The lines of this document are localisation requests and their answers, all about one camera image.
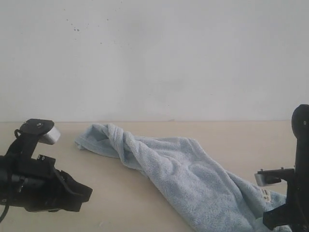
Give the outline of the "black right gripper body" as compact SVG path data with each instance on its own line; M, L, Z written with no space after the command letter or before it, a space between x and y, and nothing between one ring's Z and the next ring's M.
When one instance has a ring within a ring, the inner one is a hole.
M287 170L288 224L292 227L309 226L309 176Z

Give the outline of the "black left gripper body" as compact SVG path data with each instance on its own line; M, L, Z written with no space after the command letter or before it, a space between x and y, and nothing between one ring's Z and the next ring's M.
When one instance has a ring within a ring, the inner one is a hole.
M70 175L47 159L21 161L0 157L0 205L4 211L21 207L28 212L70 211Z

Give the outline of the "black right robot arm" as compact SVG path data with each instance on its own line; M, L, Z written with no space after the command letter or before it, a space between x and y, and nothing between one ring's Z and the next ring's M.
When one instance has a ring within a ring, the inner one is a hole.
M296 137L295 167L258 171L260 186L287 182L285 204L263 213L263 224L270 230L288 225L294 232L309 230L309 106L299 105L292 114Z

